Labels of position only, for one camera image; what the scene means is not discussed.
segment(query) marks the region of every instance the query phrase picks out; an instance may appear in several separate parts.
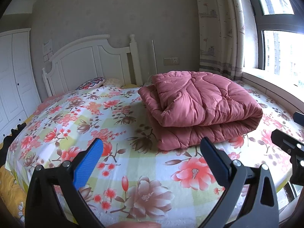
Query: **wall outlet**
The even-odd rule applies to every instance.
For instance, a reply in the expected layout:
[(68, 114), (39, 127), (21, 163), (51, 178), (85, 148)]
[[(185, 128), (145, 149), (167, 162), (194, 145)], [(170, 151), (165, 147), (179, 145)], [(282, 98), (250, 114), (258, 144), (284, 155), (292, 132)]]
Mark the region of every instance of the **wall outlet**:
[(171, 65), (179, 65), (179, 57), (172, 57)]
[(168, 65), (179, 65), (179, 58), (178, 57), (164, 58), (164, 66), (168, 66)]

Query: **metal rod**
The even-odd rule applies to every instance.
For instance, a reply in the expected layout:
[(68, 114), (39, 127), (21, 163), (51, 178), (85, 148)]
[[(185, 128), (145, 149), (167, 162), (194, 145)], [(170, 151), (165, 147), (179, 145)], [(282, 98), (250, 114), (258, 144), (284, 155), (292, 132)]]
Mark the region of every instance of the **metal rod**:
[(152, 40), (152, 51), (153, 51), (153, 59), (154, 59), (155, 72), (156, 72), (156, 74), (158, 74), (158, 71), (157, 71), (157, 64), (156, 64), (156, 56), (155, 56), (155, 49), (154, 49), (154, 42), (153, 42), (153, 40)]

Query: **screw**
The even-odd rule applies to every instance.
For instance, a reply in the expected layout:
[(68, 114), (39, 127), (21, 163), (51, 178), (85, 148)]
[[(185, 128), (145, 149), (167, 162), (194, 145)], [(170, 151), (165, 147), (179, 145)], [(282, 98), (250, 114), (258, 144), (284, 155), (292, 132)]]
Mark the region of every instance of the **screw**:
[(264, 170), (268, 170), (268, 169), (269, 169), (268, 165), (266, 165), (266, 164), (262, 164), (262, 168), (263, 168)]
[(35, 170), (39, 171), (42, 169), (42, 165), (41, 164), (38, 164), (36, 167), (35, 167)]
[(235, 166), (241, 166), (241, 162), (239, 160), (233, 160), (232, 163), (235, 165)]
[(63, 167), (69, 167), (70, 165), (71, 165), (71, 161), (69, 161), (69, 160), (66, 160), (62, 163)]

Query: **pink comforter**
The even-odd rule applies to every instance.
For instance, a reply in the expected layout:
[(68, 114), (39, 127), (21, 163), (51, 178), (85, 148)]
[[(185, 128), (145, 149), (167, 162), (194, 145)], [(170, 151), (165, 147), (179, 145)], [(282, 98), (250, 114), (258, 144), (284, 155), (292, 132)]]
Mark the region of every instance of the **pink comforter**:
[(259, 104), (238, 84), (206, 72), (171, 71), (152, 78), (138, 93), (163, 150), (221, 142), (255, 130)]

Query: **yellow pillow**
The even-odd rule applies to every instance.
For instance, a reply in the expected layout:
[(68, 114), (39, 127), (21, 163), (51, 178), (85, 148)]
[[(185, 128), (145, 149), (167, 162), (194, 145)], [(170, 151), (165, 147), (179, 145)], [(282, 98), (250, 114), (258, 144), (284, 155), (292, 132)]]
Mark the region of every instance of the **yellow pillow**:
[(125, 86), (123, 86), (123, 87), (121, 87), (121, 88), (122, 88), (122, 89), (128, 89), (128, 88), (136, 88), (136, 87), (139, 87), (139, 86), (134, 85), (134, 84), (127, 84), (127, 85), (125, 85)]
[(0, 168), (0, 196), (10, 213), (24, 222), (26, 194), (5, 165)]

